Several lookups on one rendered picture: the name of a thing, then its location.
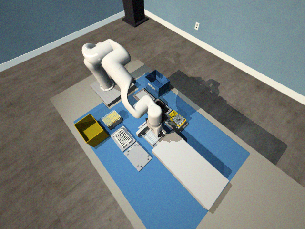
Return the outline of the blue bench mat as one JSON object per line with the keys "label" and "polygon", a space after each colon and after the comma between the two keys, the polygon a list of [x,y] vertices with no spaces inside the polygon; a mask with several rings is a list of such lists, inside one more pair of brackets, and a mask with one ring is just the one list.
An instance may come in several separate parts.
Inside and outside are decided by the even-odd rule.
{"label": "blue bench mat", "polygon": [[[147,72],[133,82],[138,90],[128,96],[130,104],[133,106],[138,102],[133,95],[143,88],[155,100],[161,100],[172,111],[176,111],[188,123],[178,135],[230,182],[250,153],[170,89],[160,97],[153,94],[145,87],[144,77],[148,74]],[[115,110],[121,116],[122,121],[110,130],[101,118],[112,110]],[[144,226],[147,229],[196,229],[208,210],[204,209],[159,161],[152,153],[154,148],[144,137],[136,135],[139,130],[138,127],[148,118],[148,112],[137,119],[130,114],[122,101],[111,109],[108,109],[102,102],[75,120],[74,124],[89,114],[97,120],[108,134],[108,137],[97,146],[90,147]],[[152,158],[140,171],[124,154],[134,143],[122,152],[110,136],[122,126]]]}

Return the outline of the yellow open-top bin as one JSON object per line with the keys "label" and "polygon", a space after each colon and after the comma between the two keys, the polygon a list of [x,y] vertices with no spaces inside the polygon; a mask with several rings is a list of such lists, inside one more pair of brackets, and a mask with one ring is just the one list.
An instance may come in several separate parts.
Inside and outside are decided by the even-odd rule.
{"label": "yellow open-top bin", "polygon": [[108,137],[91,114],[74,124],[84,141],[92,147],[97,146]]}

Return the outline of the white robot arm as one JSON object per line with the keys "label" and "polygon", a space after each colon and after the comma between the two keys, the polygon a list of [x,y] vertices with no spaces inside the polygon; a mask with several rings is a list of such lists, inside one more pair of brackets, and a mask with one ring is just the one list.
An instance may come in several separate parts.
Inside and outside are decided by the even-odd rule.
{"label": "white robot arm", "polygon": [[[117,83],[121,89],[122,103],[133,117],[139,119],[148,112],[148,122],[152,127],[158,127],[164,120],[171,118],[167,113],[162,115],[161,107],[149,95],[142,97],[133,106],[130,104],[128,91],[133,77],[124,66],[131,61],[131,56],[123,46],[111,39],[96,45],[86,43],[82,47],[82,54],[84,64],[91,70],[103,91],[114,87],[113,80]],[[110,80],[107,73],[113,80]]]}

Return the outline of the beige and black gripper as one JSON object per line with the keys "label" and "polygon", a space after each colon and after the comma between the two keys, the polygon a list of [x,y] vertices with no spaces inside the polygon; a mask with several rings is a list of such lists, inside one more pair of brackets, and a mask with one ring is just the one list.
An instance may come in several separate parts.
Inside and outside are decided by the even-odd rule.
{"label": "beige and black gripper", "polygon": [[152,127],[149,125],[148,118],[146,118],[145,120],[147,122],[148,128],[151,129],[156,135],[158,135],[158,138],[165,136],[164,133],[162,132],[163,130],[162,124],[160,124],[158,127]]}

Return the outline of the blue open-top bin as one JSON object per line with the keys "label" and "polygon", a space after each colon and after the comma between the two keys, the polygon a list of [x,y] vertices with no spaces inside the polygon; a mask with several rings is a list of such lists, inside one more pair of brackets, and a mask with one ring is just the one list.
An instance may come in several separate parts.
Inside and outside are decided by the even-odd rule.
{"label": "blue open-top bin", "polygon": [[144,77],[145,87],[153,94],[160,97],[169,90],[170,80],[158,72],[156,69]]}

